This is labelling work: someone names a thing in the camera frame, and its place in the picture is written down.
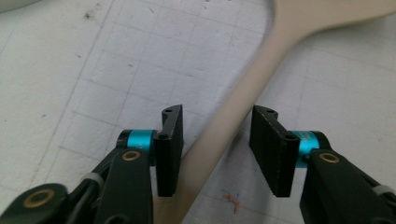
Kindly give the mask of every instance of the white surface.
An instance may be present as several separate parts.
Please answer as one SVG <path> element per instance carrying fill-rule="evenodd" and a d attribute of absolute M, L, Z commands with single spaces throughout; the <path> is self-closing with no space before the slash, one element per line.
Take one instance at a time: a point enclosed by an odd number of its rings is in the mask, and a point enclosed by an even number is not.
<path fill-rule="evenodd" d="M 0 0 L 0 12 L 26 7 L 40 0 Z"/>
<path fill-rule="evenodd" d="M 43 0 L 0 14 L 0 210 L 19 193 L 73 189 L 123 129 L 160 129 L 183 104 L 186 150 L 271 26 L 264 0 Z M 363 171 L 396 188 L 396 17 L 300 44 L 258 105 L 290 130 L 320 130 Z M 272 196 L 248 149 L 248 122 L 185 223 L 303 223 Z M 239 194 L 241 209 L 223 194 Z"/>

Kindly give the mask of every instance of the screw hole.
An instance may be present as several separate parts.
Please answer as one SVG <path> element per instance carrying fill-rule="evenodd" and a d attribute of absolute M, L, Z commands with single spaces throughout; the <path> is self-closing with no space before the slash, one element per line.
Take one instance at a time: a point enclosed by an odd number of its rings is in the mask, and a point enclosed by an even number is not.
<path fill-rule="evenodd" d="M 129 218 L 123 214 L 114 215 L 108 218 L 105 224 L 125 224 L 128 223 Z"/>
<path fill-rule="evenodd" d="M 287 134 L 287 135 L 285 136 L 285 138 L 288 139 L 288 140 L 294 140 L 294 139 L 296 139 L 296 138 L 294 137 L 294 135 L 292 135 L 292 134 Z"/>
<path fill-rule="evenodd" d="M 162 133 L 162 134 L 160 134 L 158 137 L 159 137 L 160 139 L 166 139 L 166 138 L 168 138 L 168 134 Z"/>

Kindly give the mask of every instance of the gold screw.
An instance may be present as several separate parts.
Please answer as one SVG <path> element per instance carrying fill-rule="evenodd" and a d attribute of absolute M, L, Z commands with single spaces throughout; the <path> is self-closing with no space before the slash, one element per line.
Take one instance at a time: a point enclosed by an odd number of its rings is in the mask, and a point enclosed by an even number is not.
<path fill-rule="evenodd" d="M 32 193 L 31 195 L 29 195 L 29 197 L 27 197 L 23 201 L 23 206 L 26 208 L 39 207 L 39 206 L 49 202 L 53 198 L 54 195 L 55 195 L 55 191 L 53 189 L 38 190 L 38 191 Z"/>
<path fill-rule="evenodd" d="M 328 152 L 323 152 L 319 154 L 320 158 L 323 159 L 324 161 L 331 162 L 331 163 L 337 163 L 340 162 L 340 159 L 336 156 L 334 156 L 332 153 Z"/>
<path fill-rule="evenodd" d="M 140 152 L 138 151 L 127 151 L 122 154 L 122 159 L 124 161 L 134 161 L 140 157 Z"/>

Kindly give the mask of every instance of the white cutting mat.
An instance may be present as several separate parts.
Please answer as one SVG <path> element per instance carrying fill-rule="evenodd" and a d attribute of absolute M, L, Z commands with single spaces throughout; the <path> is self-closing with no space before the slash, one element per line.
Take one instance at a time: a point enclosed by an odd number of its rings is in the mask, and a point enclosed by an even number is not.
<path fill-rule="evenodd" d="M 266 0 L 43 0 L 0 14 L 0 211 L 45 182 L 73 189 L 123 129 L 161 129 L 184 105 L 185 151 L 271 27 Z M 396 17 L 312 36 L 258 105 L 396 188 Z M 249 120 L 184 223 L 303 223 L 304 169 L 272 196 Z M 228 202 L 230 197 L 238 201 Z"/>

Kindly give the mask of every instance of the beige wooden object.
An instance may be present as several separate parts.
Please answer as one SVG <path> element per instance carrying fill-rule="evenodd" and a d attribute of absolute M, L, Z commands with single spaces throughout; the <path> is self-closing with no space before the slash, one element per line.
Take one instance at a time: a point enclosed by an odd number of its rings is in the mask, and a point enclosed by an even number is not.
<path fill-rule="evenodd" d="M 156 224 L 183 220 L 272 74 L 298 42 L 318 31 L 391 14 L 396 0 L 275 0 L 275 7 L 272 32 L 256 59 L 183 157 L 177 193 L 154 198 Z"/>

